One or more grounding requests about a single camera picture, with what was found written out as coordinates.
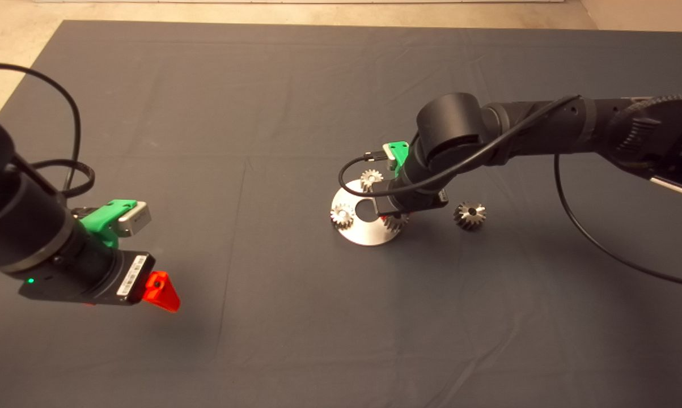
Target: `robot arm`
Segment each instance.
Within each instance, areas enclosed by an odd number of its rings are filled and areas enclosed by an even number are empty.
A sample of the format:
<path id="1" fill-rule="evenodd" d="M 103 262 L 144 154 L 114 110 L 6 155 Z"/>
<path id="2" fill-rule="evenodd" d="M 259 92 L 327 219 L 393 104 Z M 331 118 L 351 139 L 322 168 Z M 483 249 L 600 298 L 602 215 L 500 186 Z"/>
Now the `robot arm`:
<path id="1" fill-rule="evenodd" d="M 408 152 L 394 155 L 387 148 L 382 155 L 367 155 L 392 159 L 397 173 L 374 184 L 370 194 L 355 193 L 372 197 L 380 216 L 443 207 L 444 186 L 456 174 L 482 165 L 504 165 L 518 155 L 597 152 L 621 170 L 682 193 L 682 96 L 617 100 L 570 96 L 555 103 L 481 107 L 469 93 L 450 93 L 426 104 L 416 121 L 418 132 Z M 471 161 L 461 170 L 439 177 L 467 159 Z M 437 180 L 426 183 L 431 178 Z M 409 189 L 420 183 L 421 188 Z"/>
<path id="2" fill-rule="evenodd" d="M 19 293 L 85 304 L 148 300 L 175 312 L 179 297 L 166 272 L 152 271 L 152 255 L 117 247 L 118 237 L 149 222 L 146 204 L 116 199 L 99 209 L 69 211 L 71 194 L 56 191 L 35 171 L 47 164 L 26 163 L 0 126 L 0 271 L 23 282 Z"/>

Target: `label sticker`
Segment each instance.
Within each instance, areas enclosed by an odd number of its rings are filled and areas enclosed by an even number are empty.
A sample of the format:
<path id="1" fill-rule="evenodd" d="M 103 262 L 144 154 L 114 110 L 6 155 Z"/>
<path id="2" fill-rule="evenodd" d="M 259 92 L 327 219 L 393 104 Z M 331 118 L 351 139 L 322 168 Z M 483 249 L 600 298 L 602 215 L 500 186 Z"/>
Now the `label sticker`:
<path id="1" fill-rule="evenodd" d="M 139 271 L 142 270 L 142 266 L 144 266 L 144 261 L 146 260 L 147 260 L 146 255 L 137 255 L 137 257 L 134 258 L 134 262 L 132 262 L 129 271 L 126 272 L 124 281 L 122 281 L 121 286 L 118 287 L 116 295 L 126 296 L 129 294 L 130 290 L 132 289 L 132 286 L 134 285 L 134 281 L 136 281 L 137 276 L 139 276 Z"/>

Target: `circular metal plate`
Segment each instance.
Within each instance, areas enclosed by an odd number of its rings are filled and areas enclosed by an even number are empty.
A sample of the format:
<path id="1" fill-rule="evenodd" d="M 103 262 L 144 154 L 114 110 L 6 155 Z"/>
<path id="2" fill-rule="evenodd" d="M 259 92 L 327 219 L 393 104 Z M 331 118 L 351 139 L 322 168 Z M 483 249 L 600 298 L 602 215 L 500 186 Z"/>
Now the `circular metal plate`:
<path id="1" fill-rule="evenodd" d="M 346 186 L 353 191 L 361 192 L 361 180 L 349 181 L 346 183 Z M 356 205 L 359 204 L 359 202 L 364 201 L 364 199 L 369 198 L 359 197 L 348 193 L 348 191 L 345 191 L 344 189 L 339 189 L 338 193 L 333 196 L 331 208 L 338 204 L 346 204 L 355 210 Z M 384 220 L 380 218 L 372 220 L 372 222 L 366 222 L 358 217 L 357 211 L 354 211 L 351 227 L 339 229 L 338 232 L 352 243 L 374 246 L 385 244 L 388 241 L 393 240 L 393 238 L 399 234 L 400 230 L 392 231 L 388 229 L 384 225 Z"/>

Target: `silver gear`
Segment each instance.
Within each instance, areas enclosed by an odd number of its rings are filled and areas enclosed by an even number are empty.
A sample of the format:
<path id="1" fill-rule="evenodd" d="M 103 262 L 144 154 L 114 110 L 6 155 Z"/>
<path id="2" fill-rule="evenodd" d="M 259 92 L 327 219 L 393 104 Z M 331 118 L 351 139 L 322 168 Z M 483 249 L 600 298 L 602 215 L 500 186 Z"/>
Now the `silver gear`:
<path id="1" fill-rule="evenodd" d="M 361 173 L 361 188 L 364 193 L 371 191 L 371 186 L 384 179 L 384 175 L 378 170 L 369 169 Z"/>
<path id="2" fill-rule="evenodd" d="M 454 221 L 463 230 L 476 230 L 486 220 L 486 208 L 482 204 L 462 202 L 454 211 Z"/>
<path id="3" fill-rule="evenodd" d="M 401 230 L 404 225 L 408 223 L 409 216 L 407 214 L 401 214 L 398 218 L 395 216 L 387 216 L 384 218 L 384 225 L 393 232 Z"/>
<path id="4" fill-rule="evenodd" d="M 351 224 L 353 224 L 353 217 L 353 209 L 346 204 L 338 204 L 331 209 L 331 222 L 340 230 L 351 227 Z"/>

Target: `dark gray tablecloth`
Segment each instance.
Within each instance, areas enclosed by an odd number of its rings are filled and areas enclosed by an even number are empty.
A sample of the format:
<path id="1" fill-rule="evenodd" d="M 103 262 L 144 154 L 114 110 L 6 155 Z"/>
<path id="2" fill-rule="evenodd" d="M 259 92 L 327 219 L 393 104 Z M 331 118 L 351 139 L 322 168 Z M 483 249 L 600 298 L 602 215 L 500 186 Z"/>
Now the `dark gray tablecloth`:
<path id="1" fill-rule="evenodd" d="M 377 248 L 328 222 L 339 166 L 436 96 L 682 93 L 682 33 L 66 22 L 35 68 L 82 110 L 98 182 L 70 204 L 148 201 L 122 245 L 183 307 L 35 302 L 0 274 L 0 406 L 682 407 L 682 287 L 587 243 L 551 158 L 455 179 L 489 209 L 475 234 L 451 207 Z M 29 160 L 68 156 L 70 119 L 33 78 L 0 115 Z M 593 155 L 563 178 L 600 240 L 682 276 L 682 196 Z"/>

